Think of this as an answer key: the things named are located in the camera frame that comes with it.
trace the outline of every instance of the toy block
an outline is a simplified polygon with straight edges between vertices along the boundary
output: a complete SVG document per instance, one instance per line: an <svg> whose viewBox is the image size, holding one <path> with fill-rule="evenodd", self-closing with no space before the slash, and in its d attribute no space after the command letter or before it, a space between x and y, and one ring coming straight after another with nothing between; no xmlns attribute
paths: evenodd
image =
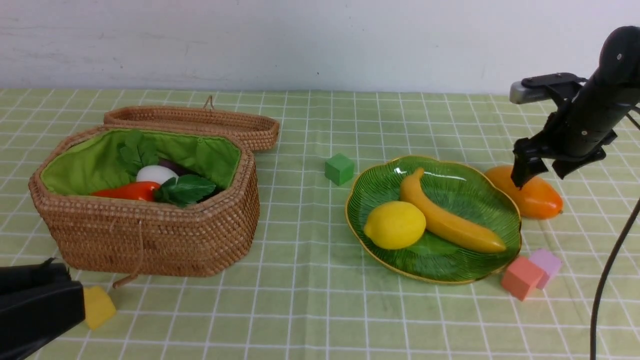
<svg viewBox="0 0 640 360"><path fill-rule="evenodd" d="M338 186L351 180L354 169L353 160L339 153L324 162L324 176Z"/></svg>
<svg viewBox="0 0 640 360"><path fill-rule="evenodd" d="M84 288L84 322L95 330L116 315L116 308L100 286Z"/></svg>
<svg viewBox="0 0 640 360"><path fill-rule="evenodd" d="M502 277L501 285L520 301L524 301L537 287L545 272L524 256L518 256Z"/></svg>
<svg viewBox="0 0 640 360"><path fill-rule="evenodd" d="M536 250L533 254L531 254L531 256L529 256L529 261L536 264L545 272L545 274L542 275L542 279L540 279L540 282L537 285L538 289L540 290L544 289L549 281L553 280L553 278L556 277L557 273L562 267L562 261L547 249Z"/></svg>

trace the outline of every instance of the yellow cube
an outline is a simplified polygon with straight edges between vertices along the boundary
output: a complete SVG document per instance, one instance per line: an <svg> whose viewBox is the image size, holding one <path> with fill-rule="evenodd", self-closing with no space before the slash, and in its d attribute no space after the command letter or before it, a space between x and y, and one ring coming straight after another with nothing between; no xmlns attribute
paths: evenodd
<svg viewBox="0 0 640 360"><path fill-rule="evenodd" d="M116 315L116 307L103 288L84 288L84 322L91 330L99 328L113 315Z"/></svg>

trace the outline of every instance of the white egg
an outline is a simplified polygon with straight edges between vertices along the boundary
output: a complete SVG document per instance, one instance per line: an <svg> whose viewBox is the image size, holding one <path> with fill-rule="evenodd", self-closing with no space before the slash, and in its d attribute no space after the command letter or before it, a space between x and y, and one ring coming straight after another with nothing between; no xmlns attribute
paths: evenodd
<svg viewBox="0 0 640 360"><path fill-rule="evenodd" d="M178 178L178 175L170 168L162 167L160 165L149 165L143 167L138 171L136 181L153 181L160 185L164 184L172 177Z"/></svg>

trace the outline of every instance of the wicker basket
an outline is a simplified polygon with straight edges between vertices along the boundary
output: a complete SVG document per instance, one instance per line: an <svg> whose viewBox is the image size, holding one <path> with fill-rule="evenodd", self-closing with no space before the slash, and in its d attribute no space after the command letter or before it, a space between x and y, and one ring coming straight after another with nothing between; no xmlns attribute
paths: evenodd
<svg viewBox="0 0 640 360"><path fill-rule="evenodd" d="M64 196L41 180L46 166L74 145L109 129L140 129L188 135L221 136L240 149L232 184L186 208L158 202ZM207 277L243 258L257 228L260 202L255 158L232 132L156 124L106 124L61 142L29 180L36 210L46 223L62 258L80 270L130 274Z"/></svg>
<svg viewBox="0 0 640 360"><path fill-rule="evenodd" d="M265 116L217 110L209 96L202 108L176 106L130 106L104 114L105 124L152 122L164 129L188 127L203 135L212 131L232 135L251 151L271 149L278 140L280 123Z"/></svg>

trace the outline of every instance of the black cable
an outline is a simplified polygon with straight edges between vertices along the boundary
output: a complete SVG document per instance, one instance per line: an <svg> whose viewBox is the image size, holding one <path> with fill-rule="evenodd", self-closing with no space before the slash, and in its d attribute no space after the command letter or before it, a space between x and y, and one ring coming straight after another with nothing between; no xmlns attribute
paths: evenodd
<svg viewBox="0 0 640 360"><path fill-rule="evenodd" d="M640 108L634 107L633 110L638 114L640 114ZM638 130L640 130L640 124L638 124L638 122L634 120L629 114L627 114L627 117L638 128ZM629 216L627 223L622 229L622 232L620 232L620 236L618 237L618 240L616 241L615 245L613 245L613 250L609 255L609 259L607 260L607 263L604 265L604 270L602 271L602 275L600 276L600 282L598 283L596 295L593 299L593 309L591 310L591 330L590 330L591 355L589 357L590 360L596 360L596 345L598 342L597 332L596 332L596 327L598 323L598 308L600 307L600 300L602 299L602 292L604 290L604 285L607 282L607 277L609 276L609 272L611 272L611 267L613 266L613 262L616 260L616 256L618 255L618 252L622 247L622 243L627 238L627 235L629 234L631 227L634 225L634 222L638 217L638 213L640 213L640 199L638 199L636 206L634 207L633 211L631 211L631 215Z"/></svg>

